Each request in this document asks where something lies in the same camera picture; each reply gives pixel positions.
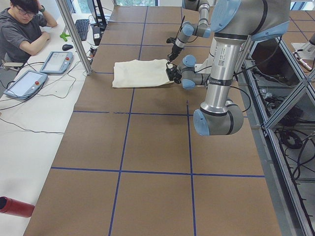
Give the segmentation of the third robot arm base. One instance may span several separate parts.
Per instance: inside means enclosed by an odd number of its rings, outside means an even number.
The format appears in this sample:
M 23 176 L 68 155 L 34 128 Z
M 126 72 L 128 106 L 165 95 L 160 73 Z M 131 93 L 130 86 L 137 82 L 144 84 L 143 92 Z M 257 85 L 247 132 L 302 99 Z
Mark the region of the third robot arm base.
M 293 55 L 297 60 L 313 60 L 315 58 L 315 35 L 307 43 L 291 43 Z

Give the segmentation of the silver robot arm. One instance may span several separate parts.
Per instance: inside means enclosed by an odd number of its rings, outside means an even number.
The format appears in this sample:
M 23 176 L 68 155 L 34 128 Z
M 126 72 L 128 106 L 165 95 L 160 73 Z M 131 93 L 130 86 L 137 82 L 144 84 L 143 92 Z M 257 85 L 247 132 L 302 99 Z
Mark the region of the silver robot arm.
M 243 114 L 238 105 L 228 98 L 241 45 L 252 41 L 282 36 L 289 25 L 288 0 L 220 0 L 211 7 L 206 0 L 185 0 L 183 8 L 199 13 L 196 25 L 184 22 L 175 38 L 168 61 L 172 62 L 191 36 L 213 36 L 216 47 L 209 74 L 195 71 L 196 58 L 185 56 L 172 68 L 167 68 L 168 79 L 185 89 L 205 86 L 207 94 L 199 109 L 194 111 L 193 123 L 201 136 L 230 135 L 243 125 Z
M 170 37 L 166 43 L 173 44 L 171 53 L 167 56 L 169 61 L 174 61 L 180 52 L 184 49 L 185 44 L 189 42 L 191 36 L 209 38 L 211 34 L 209 14 L 213 5 L 208 0 L 183 0 L 182 8 L 196 11 L 199 14 L 197 23 L 191 23 L 182 19 L 181 26 L 175 37 Z

